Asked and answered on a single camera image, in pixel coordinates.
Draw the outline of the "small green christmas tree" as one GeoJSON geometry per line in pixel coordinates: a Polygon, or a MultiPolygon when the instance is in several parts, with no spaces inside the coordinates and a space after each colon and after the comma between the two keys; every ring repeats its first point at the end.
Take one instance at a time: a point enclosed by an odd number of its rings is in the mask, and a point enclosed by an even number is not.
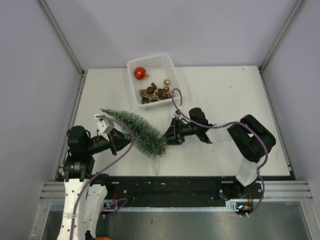
{"type": "Polygon", "coordinates": [[[155,159],[165,154],[167,141],[161,132],[142,116],[126,110],[102,108],[101,111],[124,126],[123,134],[131,139],[129,128],[134,135],[134,146],[145,156],[155,159]]]}

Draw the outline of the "brown and gold ornament garland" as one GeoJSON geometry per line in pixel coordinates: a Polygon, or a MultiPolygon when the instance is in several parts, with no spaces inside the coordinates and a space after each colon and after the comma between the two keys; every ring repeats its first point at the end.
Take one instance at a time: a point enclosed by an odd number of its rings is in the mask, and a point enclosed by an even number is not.
{"type": "Polygon", "coordinates": [[[158,87],[154,82],[147,88],[138,91],[141,104],[156,103],[175,97],[176,94],[170,89],[169,84],[164,84],[163,87],[158,87]]]}

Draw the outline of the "white plastic basket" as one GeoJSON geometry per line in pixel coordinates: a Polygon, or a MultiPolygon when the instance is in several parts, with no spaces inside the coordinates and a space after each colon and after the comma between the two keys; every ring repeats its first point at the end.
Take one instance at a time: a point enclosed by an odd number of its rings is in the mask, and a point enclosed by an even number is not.
{"type": "Polygon", "coordinates": [[[159,53],[131,59],[127,62],[127,72],[130,89],[133,94],[134,104],[144,110],[150,110],[172,104],[172,100],[164,99],[150,103],[142,103],[142,93],[154,83],[157,88],[165,87],[165,80],[170,80],[169,90],[175,88],[181,89],[181,81],[177,76],[174,63],[167,53],[159,53]],[[147,76],[143,79],[137,79],[134,75],[136,68],[145,69],[147,76]]]}

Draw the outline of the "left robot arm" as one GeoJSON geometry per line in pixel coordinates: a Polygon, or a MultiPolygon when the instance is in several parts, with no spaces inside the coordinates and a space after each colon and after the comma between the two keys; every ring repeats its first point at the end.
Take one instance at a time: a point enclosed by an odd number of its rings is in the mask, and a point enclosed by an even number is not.
{"type": "Polygon", "coordinates": [[[92,137],[83,126],[67,131],[68,154],[63,165],[64,207],[57,239],[94,240],[103,205],[114,191],[108,174],[93,174],[94,154],[111,150],[113,155],[130,144],[112,123],[101,121],[92,137]]]}

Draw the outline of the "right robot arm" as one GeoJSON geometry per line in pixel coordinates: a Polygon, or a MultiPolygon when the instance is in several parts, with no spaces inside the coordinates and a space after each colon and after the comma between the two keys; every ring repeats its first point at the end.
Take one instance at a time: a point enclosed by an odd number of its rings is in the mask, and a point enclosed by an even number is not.
{"type": "Polygon", "coordinates": [[[222,125],[210,124],[201,108],[189,111],[189,119],[183,120],[178,110],[163,137],[170,146],[182,145],[186,136],[195,135],[206,144],[233,141],[242,154],[240,168],[235,176],[237,182],[233,192],[239,198],[245,198],[252,191],[252,186],[266,162],[259,163],[261,158],[268,160],[272,148],[276,145],[274,135],[255,117],[247,114],[239,121],[222,125]]]}

